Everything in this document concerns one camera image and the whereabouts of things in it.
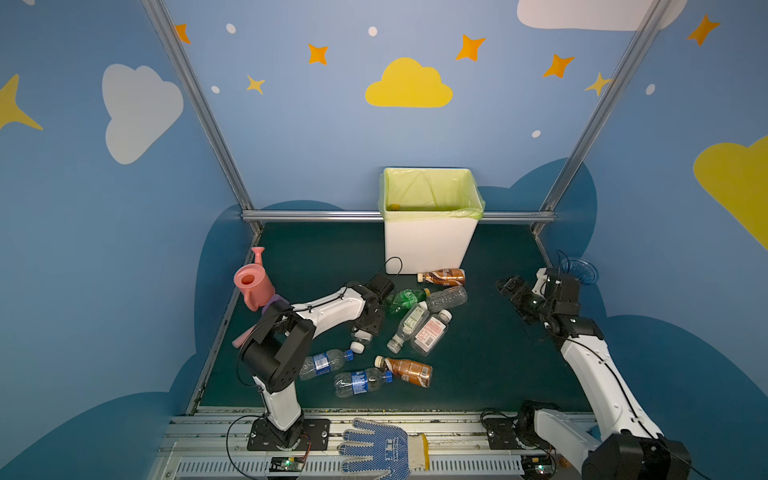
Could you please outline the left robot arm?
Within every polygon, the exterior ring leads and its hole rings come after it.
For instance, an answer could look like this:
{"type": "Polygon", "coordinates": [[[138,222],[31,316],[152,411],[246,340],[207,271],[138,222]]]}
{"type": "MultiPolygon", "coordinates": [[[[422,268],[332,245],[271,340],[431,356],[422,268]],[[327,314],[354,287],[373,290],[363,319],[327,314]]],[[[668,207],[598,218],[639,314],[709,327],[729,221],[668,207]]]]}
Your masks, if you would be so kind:
{"type": "Polygon", "coordinates": [[[276,445],[287,448],[300,437],[304,415],[295,381],[313,340],[348,322],[354,332],[377,335],[385,318],[385,299],[393,291],[393,281],[379,273],[366,283],[351,281],[307,303],[291,304],[276,295],[261,319],[234,342],[238,359],[260,391],[268,432],[276,445]]]}

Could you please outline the brown coffee bottle front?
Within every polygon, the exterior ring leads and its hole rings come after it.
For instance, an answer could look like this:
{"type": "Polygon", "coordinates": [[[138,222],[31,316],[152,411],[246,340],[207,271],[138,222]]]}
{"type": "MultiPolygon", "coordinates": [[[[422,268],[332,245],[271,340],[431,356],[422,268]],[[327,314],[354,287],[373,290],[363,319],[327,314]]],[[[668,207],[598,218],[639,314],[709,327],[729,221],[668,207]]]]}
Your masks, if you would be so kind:
{"type": "Polygon", "coordinates": [[[405,382],[429,388],[431,384],[433,368],[429,365],[408,359],[392,359],[377,356],[374,365],[383,371],[388,371],[393,377],[405,382]]]}

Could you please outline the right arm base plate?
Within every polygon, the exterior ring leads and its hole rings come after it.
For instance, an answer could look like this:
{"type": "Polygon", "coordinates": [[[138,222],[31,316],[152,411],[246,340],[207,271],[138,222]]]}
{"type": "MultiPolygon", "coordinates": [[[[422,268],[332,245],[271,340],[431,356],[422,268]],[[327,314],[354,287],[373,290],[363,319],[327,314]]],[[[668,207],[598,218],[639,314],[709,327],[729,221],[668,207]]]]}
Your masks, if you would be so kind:
{"type": "Polygon", "coordinates": [[[486,431],[490,450],[532,450],[535,446],[517,434],[517,419],[506,416],[486,416],[480,420],[486,431]]]}

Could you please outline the blue label bottle front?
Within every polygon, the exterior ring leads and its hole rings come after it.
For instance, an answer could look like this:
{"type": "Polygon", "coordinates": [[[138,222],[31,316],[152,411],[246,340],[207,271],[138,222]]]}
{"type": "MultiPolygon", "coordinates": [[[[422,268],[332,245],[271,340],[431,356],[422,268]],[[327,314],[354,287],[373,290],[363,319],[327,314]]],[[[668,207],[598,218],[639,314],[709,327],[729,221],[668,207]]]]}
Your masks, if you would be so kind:
{"type": "Polygon", "coordinates": [[[379,390],[393,381],[392,373],[378,368],[369,368],[355,372],[344,372],[334,378],[335,395],[349,398],[379,390]]]}

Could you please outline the blue label bottle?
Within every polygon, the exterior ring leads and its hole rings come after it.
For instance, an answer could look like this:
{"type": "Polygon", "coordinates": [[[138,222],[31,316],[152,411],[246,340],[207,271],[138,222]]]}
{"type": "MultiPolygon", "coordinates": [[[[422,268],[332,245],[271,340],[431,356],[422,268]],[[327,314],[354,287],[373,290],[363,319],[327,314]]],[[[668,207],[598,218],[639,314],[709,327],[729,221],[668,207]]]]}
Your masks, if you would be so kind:
{"type": "Polygon", "coordinates": [[[299,379],[309,380],[341,369],[354,359],[352,350],[332,349],[308,356],[300,369],[299,379]]]}
{"type": "Polygon", "coordinates": [[[334,378],[335,395],[349,398],[379,390],[393,381],[392,373],[378,368],[369,368],[355,372],[344,372],[334,378]]]}

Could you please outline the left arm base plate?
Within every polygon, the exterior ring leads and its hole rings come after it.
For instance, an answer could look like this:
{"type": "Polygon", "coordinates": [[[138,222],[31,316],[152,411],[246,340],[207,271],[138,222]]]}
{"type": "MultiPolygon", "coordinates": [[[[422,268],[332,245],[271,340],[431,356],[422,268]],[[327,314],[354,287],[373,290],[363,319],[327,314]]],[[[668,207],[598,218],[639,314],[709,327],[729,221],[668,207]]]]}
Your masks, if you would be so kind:
{"type": "Polygon", "coordinates": [[[248,451],[326,451],[330,437],[329,419],[300,417],[286,431],[279,430],[268,419],[256,419],[247,442],[248,451]]]}

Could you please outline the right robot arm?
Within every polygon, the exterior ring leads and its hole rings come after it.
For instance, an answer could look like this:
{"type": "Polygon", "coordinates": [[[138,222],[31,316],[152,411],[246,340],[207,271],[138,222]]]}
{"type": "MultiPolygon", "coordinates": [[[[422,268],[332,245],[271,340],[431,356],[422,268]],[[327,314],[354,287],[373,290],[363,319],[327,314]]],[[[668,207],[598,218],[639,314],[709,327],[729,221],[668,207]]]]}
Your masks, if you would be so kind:
{"type": "Polygon", "coordinates": [[[526,447],[557,452],[584,479],[686,479],[692,459],[640,406],[611,358],[596,321],[580,313],[580,281],[541,268],[534,284],[520,276],[498,282],[500,294],[528,324],[540,323],[575,373],[595,416],[594,438],[552,403],[526,401],[515,435],[526,447]]]}

